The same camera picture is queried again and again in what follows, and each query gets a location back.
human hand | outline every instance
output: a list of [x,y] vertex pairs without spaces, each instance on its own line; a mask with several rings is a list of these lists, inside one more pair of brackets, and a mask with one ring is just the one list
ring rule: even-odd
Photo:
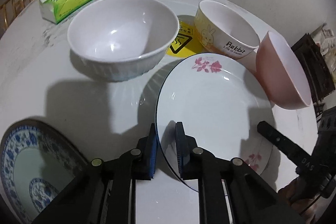
[[[290,202],[291,197],[295,194],[296,189],[296,180],[292,180],[290,184],[285,186],[284,188],[278,191],[278,195],[290,206],[292,207],[297,213],[301,213],[305,208],[311,204],[316,197],[313,199],[301,199],[295,201],[294,203]],[[305,211],[301,216],[306,221],[306,224],[311,224],[313,219],[315,218],[315,211],[316,211],[316,203],[309,207],[307,211]]]

pink bowl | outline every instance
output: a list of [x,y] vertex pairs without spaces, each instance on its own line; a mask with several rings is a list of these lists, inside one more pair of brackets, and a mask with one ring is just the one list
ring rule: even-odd
[[268,32],[256,56],[256,77],[268,98],[285,109],[311,103],[305,72],[283,36]]

white plate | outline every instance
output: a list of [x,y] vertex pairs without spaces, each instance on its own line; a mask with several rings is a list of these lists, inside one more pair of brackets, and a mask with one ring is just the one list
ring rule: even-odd
[[[199,147],[225,160],[240,157],[260,175],[272,151],[272,144],[257,132],[260,121],[274,125],[263,88],[243,65],[218,54],[197,54],[180,62],[157,101],[160,145],[176,175],[176,122],[183,122],[185,134],[195,137]],[[185,183],[197,190],[196,181]]]

wooden chair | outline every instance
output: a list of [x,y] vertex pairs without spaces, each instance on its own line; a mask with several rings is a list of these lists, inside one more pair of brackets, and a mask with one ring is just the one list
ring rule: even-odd
[[[0,5],[0,10],[2,11],[3,17],[4,17],[4,29],[7,30],[9,25],[13,22],[13,20],[17,17],[17,15],[25,8],[25,1],[26,0],[18,0],[16,2],[15,0],[6,0],[4,4]],[[12,20],[8,20],[8,11],[7,11],[7,5],[11,3],[12,6]]]

white marble tabletop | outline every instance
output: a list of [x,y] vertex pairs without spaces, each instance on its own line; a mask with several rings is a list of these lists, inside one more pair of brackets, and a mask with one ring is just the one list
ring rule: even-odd
[[[182,18],[194,16],[201,0],[160,0]],[[215,0],[242,15],[262,39],[270,26],[227,0]],[[58,25],[41,18],[34,0],[0,40],[0,137],[15,121],[36,117],[60,130],[91,160],[110,160],[135,147],[154,122],[161,84],[177,59],[165,56],[148,73],[120,83],[95,81],[70,52],[68,26],[78,11]],[[255,53],[240,62],[252,72]],[[313,106],[284,110],[273,106],[276,127],[308,153],[317,138]],[[274,189],[296,177],[295,166],[273,148],[261,175]],[[0,193],[7,204],[2,186]],[[152,181],[139,181],[137,223],[199,222],[198,194],[176,180],[162,155]]]

